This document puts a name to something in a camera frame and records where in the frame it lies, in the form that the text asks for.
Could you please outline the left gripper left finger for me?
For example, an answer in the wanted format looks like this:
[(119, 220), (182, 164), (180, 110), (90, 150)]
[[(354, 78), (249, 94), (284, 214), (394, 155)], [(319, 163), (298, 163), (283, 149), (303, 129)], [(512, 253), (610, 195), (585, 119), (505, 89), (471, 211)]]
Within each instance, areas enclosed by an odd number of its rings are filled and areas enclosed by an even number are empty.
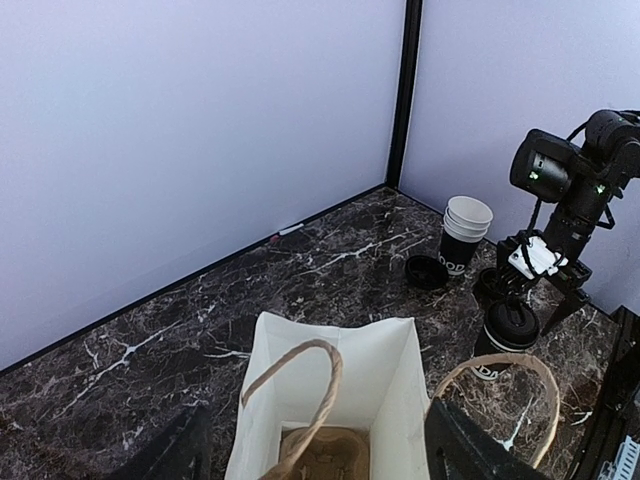
[(209, 479), (210, 412), (188, 408), (108, 479)]

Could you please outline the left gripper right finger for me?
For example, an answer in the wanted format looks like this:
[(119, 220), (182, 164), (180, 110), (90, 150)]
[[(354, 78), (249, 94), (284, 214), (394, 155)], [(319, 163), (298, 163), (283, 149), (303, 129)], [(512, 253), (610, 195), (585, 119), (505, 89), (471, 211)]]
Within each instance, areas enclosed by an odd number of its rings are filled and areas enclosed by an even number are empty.
[(431, 401), (424, 433), (430, 479), (546, 479), (508, 453), (453, 403)]

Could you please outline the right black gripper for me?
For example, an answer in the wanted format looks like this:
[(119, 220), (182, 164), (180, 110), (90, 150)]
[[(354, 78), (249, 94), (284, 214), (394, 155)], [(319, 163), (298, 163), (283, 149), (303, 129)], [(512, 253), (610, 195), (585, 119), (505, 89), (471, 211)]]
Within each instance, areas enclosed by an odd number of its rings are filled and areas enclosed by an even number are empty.
[(503, 296), (524, 295), (541, 279), (564, 296), (541, 330), (546, 336), (560, 323), (590, 302), (583, 290), (592, 271), (579, 260), (570, 260), (561, 247), (548, 247), (541, 232), (519, 232), (497, 244), (495, 290)]

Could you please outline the stack of white paper cups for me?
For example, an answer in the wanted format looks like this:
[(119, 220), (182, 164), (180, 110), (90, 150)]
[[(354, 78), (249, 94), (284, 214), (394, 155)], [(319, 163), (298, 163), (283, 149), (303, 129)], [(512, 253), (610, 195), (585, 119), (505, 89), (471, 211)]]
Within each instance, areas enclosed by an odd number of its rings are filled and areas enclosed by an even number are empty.
[(438, 260), (451, 276), (465, 272), (493, 218), (491, 208), (478, 199), (454, 196), (448, 200)]

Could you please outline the cream paper bag with handles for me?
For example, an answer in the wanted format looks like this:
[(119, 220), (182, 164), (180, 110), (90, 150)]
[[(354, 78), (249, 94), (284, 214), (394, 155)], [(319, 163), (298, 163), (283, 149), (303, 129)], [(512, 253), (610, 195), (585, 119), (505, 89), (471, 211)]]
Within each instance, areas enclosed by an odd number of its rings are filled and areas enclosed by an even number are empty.
[(261, 479), (271, 468), (287, 472), (321, 427), (344, 427), (369, 433), (369, 479), (430, 479), (424, 421), (431, 401), (446, 401), (447, 388), (464, 370), (492, 364), (527, 368), (545, 387), (548, 424), (523, 461), (539, 471), (556, 435), (560, 398), (553, 374), (538, 358), (512, 352), (474, 357), (428, 394), (412, 319), (339, 328), (264, 312), (255, 325), (225, 475)]

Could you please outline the stack of black coffee lids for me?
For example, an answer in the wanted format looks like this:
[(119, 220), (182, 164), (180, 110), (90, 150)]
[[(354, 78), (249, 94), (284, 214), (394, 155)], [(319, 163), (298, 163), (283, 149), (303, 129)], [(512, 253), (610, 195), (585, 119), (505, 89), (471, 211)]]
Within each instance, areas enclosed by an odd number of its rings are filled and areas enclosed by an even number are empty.
[(501, 276), (496, 268), (483, 269), (473, 288), (478, 301), (495, 302), (509, 295), (508, 288), (503, 284)]

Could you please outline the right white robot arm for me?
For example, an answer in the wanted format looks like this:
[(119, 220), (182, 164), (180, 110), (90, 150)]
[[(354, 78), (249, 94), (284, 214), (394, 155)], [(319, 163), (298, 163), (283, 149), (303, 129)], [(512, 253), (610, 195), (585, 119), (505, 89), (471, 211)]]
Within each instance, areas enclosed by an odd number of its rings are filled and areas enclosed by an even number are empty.
[(494, 290), (500, 296), (522, 298), (540, 279), (562, 293), (544, 334), (589, 302), (583, 286), (592, 271), (579, 257), (595, 229), (614, 227), (609, 203), (639, 176), (638, 111), (598, 110), (576, 130), (582, 145), (539, 129), (527, 133), (510, 182), (555, 209), (543, 230), (536, 229), (534, 212), (525, 229), (497, 246)]

